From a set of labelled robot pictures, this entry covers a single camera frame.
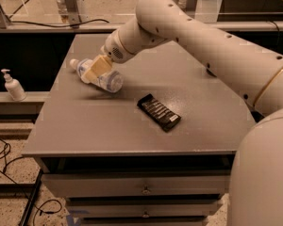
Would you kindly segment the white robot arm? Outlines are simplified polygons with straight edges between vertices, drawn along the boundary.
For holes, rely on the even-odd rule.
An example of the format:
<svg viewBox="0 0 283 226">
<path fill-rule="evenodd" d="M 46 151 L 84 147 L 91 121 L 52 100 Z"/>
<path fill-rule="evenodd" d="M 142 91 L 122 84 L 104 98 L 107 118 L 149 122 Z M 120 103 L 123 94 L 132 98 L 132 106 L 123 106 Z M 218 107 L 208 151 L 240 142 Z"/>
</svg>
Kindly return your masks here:
<svg viewBox="0 0 283 226">
<path fill-rule="evenodd" d="M 97 83 L 114 63 L 175 41 L 263 115 L 241 141 L 229 188 L 229 226 L 283 226 L 283 55 L 203 24 L 173 0 L 139 0 L 83 73 Z"/>
</svg>

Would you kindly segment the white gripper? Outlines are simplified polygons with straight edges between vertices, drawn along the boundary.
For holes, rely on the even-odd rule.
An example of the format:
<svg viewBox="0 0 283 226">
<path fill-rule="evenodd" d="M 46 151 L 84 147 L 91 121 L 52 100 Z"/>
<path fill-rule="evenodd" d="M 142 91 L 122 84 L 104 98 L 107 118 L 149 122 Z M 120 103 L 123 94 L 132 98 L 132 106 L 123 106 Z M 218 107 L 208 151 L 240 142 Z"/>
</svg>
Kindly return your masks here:
<svg viewBox="0 0 283 226">
<path fill-rule="evenodd" d="M 105 56 L 99 55 L 95 59 L 87 59 L 83 62 L 81 79 L 84 83 L 96 83 L 101 75 L 112 70 L 112 61 L 123 64 L 134 57 L 122 45 L 117 31 L 106 38 L 101 52 Z"/>
</svg>

